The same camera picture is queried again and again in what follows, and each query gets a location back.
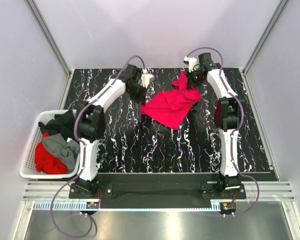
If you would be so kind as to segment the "pink t shirt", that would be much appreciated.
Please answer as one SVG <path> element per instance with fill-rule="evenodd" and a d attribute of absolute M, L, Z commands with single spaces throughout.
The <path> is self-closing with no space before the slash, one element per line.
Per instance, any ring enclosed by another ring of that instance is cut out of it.
<path fill-rule="evenodd" d="M 177 87 L 171 91 L 159 92 L 152 100 L 140 107 L 140 113 L 151 117 L 160 124 L 177 130 L 192 106 L 202 100 L 196 88 L 188 88 L 186 72 L 180 74 L 172 85 Z"/>

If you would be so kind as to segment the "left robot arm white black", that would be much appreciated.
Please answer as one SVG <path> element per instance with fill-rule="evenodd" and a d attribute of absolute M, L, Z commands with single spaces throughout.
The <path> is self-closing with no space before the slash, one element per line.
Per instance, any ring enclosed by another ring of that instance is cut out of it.
<path fill-rule="evenodd" d="M 106 130 L 105 113 L 124 93 L 144 105 L 147 89 L 153 80 L 153 74 L 147 69 L 128 64 L 110 78 L 94 97 L 77 109 L 74 136 L 80 143 L 80 166 L 74 183 L 71 184 L 70 198 L 94 198 L 101 194 L 97 183 L 97 155 L 100 140 Z"/>

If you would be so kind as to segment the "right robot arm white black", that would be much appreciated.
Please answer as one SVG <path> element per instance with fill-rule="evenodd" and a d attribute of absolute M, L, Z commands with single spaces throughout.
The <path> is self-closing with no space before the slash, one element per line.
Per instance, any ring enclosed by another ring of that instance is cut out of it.
<path fill-rule="evenodd" d="M 188 65 L 186 72 L 188 86 L 196 88 L 207 82 L 218 98 L 213 120 L 221 140 L 221 166 L 217 183 L 212 184 L 210 190 L 203 189 L 202 197 L 245 199 L 246 193 L 239 179 L 237 166 L 237 139 L 244 119 L 242 106 L 244 100 L 228 83 L 223 71 L 223 63 L 213 62 L 211 53 L 202 53 L 198 58 L 187 55 L 183 62 Z"/>

